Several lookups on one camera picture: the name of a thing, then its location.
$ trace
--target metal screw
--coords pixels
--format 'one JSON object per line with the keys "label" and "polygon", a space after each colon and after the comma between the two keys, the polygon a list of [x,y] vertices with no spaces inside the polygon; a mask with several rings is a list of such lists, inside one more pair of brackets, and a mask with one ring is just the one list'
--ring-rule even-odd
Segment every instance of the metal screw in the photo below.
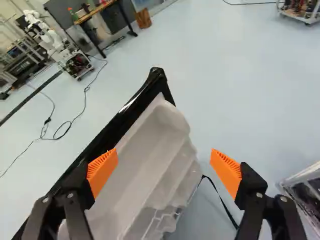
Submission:
{"label": "metal screw", "polygon": [[282,202],[285,202],[285,203],[288,202],[288,200],[287,200],[287,198],[285,196],[281,196],[280,199],[281,199]]}
{"label": "metal screw", "polygon": [[49,201],[49,198],[48,197],[46,197],[46,198],[44,198],[43,200],[42,200],[42,202],[45,204],[46,202],[48,202]]}
{"label": "metal screw", "polygon": [[262,199],[262,197],[263,197],[262,193],[260,193],[260,192],[257,192],[257,193],[256,193],[256,196],[257,196],[258,198],[261,198],[261,199]]}

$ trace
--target desk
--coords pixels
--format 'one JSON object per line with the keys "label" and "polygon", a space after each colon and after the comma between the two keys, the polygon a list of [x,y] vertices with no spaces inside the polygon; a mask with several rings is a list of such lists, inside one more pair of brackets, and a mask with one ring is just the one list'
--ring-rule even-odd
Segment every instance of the desk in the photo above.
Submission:
{"label": "desk", "polygon": [[123,19],[126,23],[126,25],[129,27],[130,31],[128,32],[129,35],[137,37],[138,34],[136,34],[130,24],[130,21],[121,5],[121,0],[109,0],[106,3],[102,3],[100,4],[98,7],[96,7],[95,9],[93,9],[90,13],[82,16],[81,18],[79,18],[77,21],[74,22],[74,25],[79,25],[83,31],[85,32],[85,34],[89,37],[89,39],[91,40],[91,42],[93,43],[93,45],[96,47],[96,49],[99,51],[100,55],[105,59],[106,55],[104,54],[104,52],[102,51],[102,49],[99,47],[99,43],[96,41],[96,39],[92,36],[92,33],[89,31],[89,29],[85,26],[86,22],[88,20],[90,20],[92,18],[93,15],[103,11],[104,9],[111,7],[113,4],[116,4],[119,8],[120,13],[123,16]]}

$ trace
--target stacked plastic trays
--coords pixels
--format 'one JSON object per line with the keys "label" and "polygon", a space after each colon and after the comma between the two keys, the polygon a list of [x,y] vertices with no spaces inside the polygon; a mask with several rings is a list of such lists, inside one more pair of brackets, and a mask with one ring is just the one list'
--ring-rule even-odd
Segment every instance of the stacked plastic trays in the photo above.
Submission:
{"label": "stacked plastic trays", "polygon": [[278,0],[277,10],[283,16],[300,20],[306,25],[320,21],[320,0],[285,0],[282,6]]}
{"label": "stacked plastic trays", "polygon": [[[189,133],[160,93],[115,146],[118,166],[86,212],[95,240],[161,240],[175,231],[202,176]],[[66,225],[59,239],[68,239]]]}

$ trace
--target light blue floor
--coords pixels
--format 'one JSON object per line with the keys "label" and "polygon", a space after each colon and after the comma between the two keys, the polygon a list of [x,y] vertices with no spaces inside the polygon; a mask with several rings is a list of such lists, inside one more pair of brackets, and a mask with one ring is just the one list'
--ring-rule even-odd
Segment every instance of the light blue floor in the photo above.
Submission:
{"label": "light blue floor", "polygon": [[[279,17],[273,4],[230,6],[221,0],[179,0],[152,22],[108,55],[109,64],[88,92],[87,110],[70,132],[60,141],[36,142],[0,179],[3,239],[15,233],[33,202],[139,89],[152,66],[164,68],[203,171],[238,222],[241,212],[209,167],[211,148],[251,165],[268,182],[269,195],[277,193],[276,182],[320,159],[319,25]],[[76,82],[64,73],[44,89],[56,102],[49,135],[82,109],[82,90],[94,74]],[[6,136],[0,140],[0,169],[39,137],[51,107],[38,94],[0,128]],[[171,240],[228,240],[234,234],[213,188],[204,183]],[[268,234],[264,227],[260,239],[271,239]]]}

